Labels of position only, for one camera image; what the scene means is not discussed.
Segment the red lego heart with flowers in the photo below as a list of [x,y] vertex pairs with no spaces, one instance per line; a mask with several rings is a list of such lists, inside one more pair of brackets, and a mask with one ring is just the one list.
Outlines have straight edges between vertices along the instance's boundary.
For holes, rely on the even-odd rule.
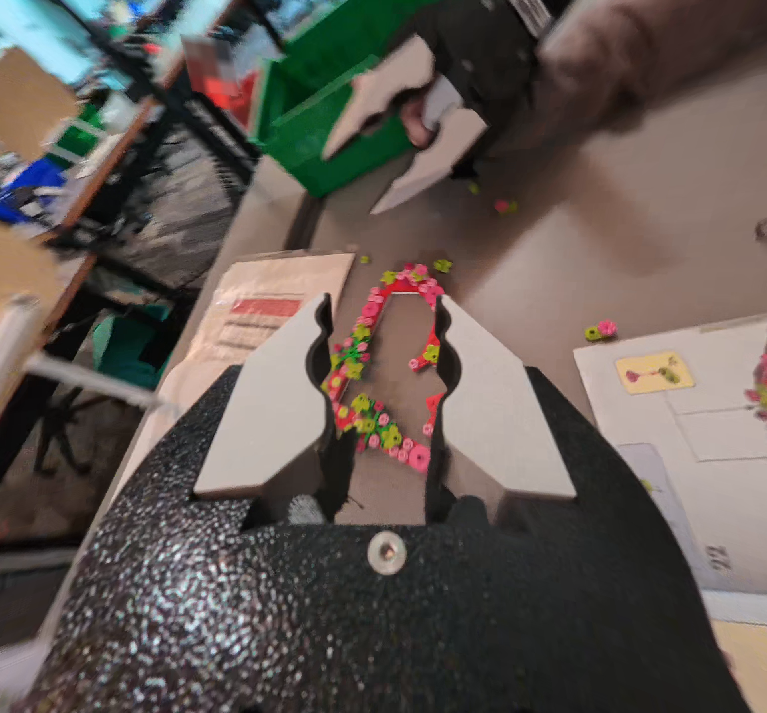
[[380,286],[370,289],[349,336],[343,343],[333,345],[331,371],[321,389],[331,401],[338,434],[355,434],[358,452],[382,451],[425,475],[430,463],[430,439],[436,424],[436,409],[442,394],[427,399],[429,419],[423,426],[427,442],[404,432],[385,403],[369,393],[361,392],[344,401],[349,384],[360,382],[369,366],[374,336],[389,302],[394,296],[408,295],[420,296],[434,312],[437,299],[445,295],[445,290],[425,264],[405,264],[400,270],[384,272]]

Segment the blue storage bin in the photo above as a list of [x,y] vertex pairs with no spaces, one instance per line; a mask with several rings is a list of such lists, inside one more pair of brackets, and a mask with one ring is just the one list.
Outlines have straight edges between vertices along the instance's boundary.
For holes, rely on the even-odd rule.
[[51,228],[51,206],[66,184],[63,170],[57,162],[43,157],[2,185],[1,223]]

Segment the pink lego flower cluster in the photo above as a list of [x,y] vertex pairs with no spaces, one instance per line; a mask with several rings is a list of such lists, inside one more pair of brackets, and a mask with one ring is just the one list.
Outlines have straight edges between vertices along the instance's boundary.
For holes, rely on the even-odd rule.
[[754,417],[766,423],[766,348],[756,363],[753,370],[753,384],[745,391],[745,397]]

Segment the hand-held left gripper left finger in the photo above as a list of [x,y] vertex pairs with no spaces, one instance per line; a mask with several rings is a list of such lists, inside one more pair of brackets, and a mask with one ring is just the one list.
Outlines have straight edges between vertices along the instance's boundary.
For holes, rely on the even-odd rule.
[[334,439],[332,301],[308,301],[245,360],[194,485],[201,500],[258,498],[275,508],[321,488]]

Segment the green plastic bin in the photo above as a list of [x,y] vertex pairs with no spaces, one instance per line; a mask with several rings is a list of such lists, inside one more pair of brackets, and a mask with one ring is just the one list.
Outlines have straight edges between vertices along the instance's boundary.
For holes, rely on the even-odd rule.
[[262,152],[319,199],[410,148],[398,115],[358,136],[332,159],[321,152],[352,95],[351,82],[386,54],[420,8],[437,0],[340,0],[264,65],[250,135]]

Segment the beige paper bag, red label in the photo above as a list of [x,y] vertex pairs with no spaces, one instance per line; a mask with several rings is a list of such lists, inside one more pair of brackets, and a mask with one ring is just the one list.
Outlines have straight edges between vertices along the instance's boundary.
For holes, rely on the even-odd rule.
[[250,255],[225,267],[199,296],[166,367],[243,363],[315,297],[337,309],[355,250],[282,250]]

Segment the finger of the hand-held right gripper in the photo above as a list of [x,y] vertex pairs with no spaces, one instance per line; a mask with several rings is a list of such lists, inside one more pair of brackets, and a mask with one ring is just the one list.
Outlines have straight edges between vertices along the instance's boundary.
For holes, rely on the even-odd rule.
[[322,160],[331,160],[358,136],[377,129],[400,96],[423,90],[434,74],[433,51],[425,39],[412,35],[377,66],[357,76],[324,144]]
[[370,209],[379,215],[411,200],[451,175],[454,166],[488,129],[483,117],[469,108],[445,75],[438,75],[426,95],[421,113],[432,142],[415,155],[412,164],[396,178]]

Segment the person's right forearm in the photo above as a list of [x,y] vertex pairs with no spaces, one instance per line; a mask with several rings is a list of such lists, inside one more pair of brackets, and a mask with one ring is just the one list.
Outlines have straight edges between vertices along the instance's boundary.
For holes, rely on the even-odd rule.
[[765,41],[766,0],[578,0],[538,51],[536,142],[645,107]]

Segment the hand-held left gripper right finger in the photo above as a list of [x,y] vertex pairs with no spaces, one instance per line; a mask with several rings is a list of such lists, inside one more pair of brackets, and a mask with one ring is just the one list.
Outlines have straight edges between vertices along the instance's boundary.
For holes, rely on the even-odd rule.
[[513,500],[568,503],[577,490],[522,360],[452,298],[436,301],[436,406],[427,513],[475,497],[488,514]]

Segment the white instruction booklet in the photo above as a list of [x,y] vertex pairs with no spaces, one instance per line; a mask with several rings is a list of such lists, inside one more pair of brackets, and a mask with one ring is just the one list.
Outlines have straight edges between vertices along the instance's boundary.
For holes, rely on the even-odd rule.
[[765,335],[763,314],[573,352],[600,432],[707,590],[765,593],[766,430],[745,397]]

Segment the person's right hand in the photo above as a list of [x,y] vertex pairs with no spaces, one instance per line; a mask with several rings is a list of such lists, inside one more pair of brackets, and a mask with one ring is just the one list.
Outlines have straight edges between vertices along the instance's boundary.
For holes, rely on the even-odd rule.
[[423,121],[426,96],[413,95],[399,108],[399,117],[409,143],[418,150],[426,149],[433,142],[435,132]]

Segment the black office chair base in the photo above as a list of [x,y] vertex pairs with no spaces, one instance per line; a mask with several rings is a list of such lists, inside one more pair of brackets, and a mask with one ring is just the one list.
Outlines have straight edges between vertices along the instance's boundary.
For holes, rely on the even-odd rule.
[[124,402],[107,395],[93,395],[90,399],[81,401],[80,396],[83,388],[74,387],[60,399],[51,400],[46,405],[40,418],[40,434],[34,456],[33,473],[35,475],[51,478],[57,469],[46,464],[47,455],[52,444],[58,447],[64,463],[72,469],[77,476],[88,476],[91,473],[91,464],[80,462],[75,459],[72,443],[69,439],[67,428],[77,423],[78,416],[89,409],[93,409],[105,403],[110,403],[123,409]]

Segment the teal storage bin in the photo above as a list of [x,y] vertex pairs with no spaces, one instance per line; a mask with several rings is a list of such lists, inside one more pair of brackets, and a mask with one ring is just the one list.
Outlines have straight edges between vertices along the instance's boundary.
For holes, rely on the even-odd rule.
[[167,368],[170,348],[157,331],[129,316],[109,315],[92,333],[93,369],[141,389],[154,391]]

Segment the wooden desk with black frame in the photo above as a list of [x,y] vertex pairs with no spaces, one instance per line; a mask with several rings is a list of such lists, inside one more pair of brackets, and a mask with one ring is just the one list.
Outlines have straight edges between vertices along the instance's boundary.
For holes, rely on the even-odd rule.
[[158,38],[159,52],[151,58],[152,78],[148,78],[133,61],[121,54],[116,42],[99,41],[114,65],[138,83],[144,97],[138,104],[129,104],[122,109],[130,117],[127,130],[119,140],[109,145],[110,152],[97,157],[98,162],[92,165],[91,174],[84,178],[74,175],[69,179],[62,192],[56,225],[37,234],[35,240],[50,241],[76,226],[159,108],[163,109],[160,116],[164,121],[170,125],[184,125],[245,187],[250,185],[260,153],[248,141],[244,128],[201,93],[187,94],[179,85],[179,79],[187,69],[183,40],[187,37],[209,37],[234,11],[241,8],[251,8],[259,20],[268,22],[251,0],[187,0],[167,32]]

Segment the tan cardboard panel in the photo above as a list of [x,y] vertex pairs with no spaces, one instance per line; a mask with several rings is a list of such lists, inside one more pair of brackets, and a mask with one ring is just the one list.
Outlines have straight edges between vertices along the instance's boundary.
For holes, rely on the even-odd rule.
[[67,85],[18,47],[1,56],[1,142],[25,162],[43,156],[44,145],[81,104]]

